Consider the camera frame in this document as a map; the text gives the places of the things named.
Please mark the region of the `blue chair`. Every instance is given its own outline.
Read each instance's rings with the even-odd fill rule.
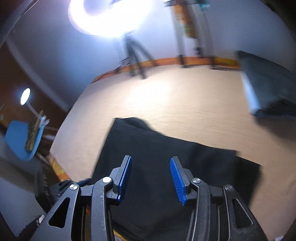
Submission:
[[[43,130],[43,126],[39,128],[33,150],[28,152],[25,150],[28,138],[28,123],[13,120],[6,131],[5,141],[19,159],[23,161],[30,161],[37,151],[42,138]]]

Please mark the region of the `light stand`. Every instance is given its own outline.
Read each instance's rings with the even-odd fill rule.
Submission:
[[[135,60],[137,66],[138,66],[138,69],[140,71],[140,74],[142,76],[142,79],[146,79],[144,69],[142,68],[141,63],[139,62],[139,58],[135,52],[135,48],[138,48],[143,53],[143,55],[145,55],[146,58],[149,59],[153,63],[154,67],[157,67],[158,64],[156,63],[156,61],[153,59],[153,57],[148,53],[148,51],[140,43],[133,40],[133,38],[131,37],[131,32],[125,33],[123,40],[126,45],[126,50],[127,50],[127,55],[128,55],[126,60],[128,61],[128,64],[130,66],[131,76],[132,77],[135,76],[135,72],[133,69],[133,60]]]

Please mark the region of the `white wall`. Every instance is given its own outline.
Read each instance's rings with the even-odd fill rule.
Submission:
[[[260,0],[210,0],[207,12],[215,53],[235,58],[243,50],[296,70],[296,42],[280,19]]]

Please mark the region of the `table surface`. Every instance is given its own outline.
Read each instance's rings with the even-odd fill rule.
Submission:
[[[57,163],[75,181],[90,177],[113,118],[138,117],[167,136],[238,150],[262,165],[251,210],[269,239],[286,233],[296,217],[295,121],[256,122],[239,71],[161,66],[147,74],[146,80],[122,73],[90,84],[53,142]]]

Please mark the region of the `lamp head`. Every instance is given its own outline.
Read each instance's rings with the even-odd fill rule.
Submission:
[[[29,96],[30,96],[30,92],[31,92],[31,90],[29,88],[26,88],[24,90],[24,92],[22,93],[22,96],[20,98],[20,105],[24,105],[28,101]]]
[[[93,7],[95,3],[89,3],[92,6],[90,12],[84,8],[84,1],[70,1],[68,17],[72,26],[81,33],[105,37],[120,37],[125,32],[135,30],[152,5],[152,0],[111,0],[109,7],[101,8],[102,0],[87,0],[98,5]]]

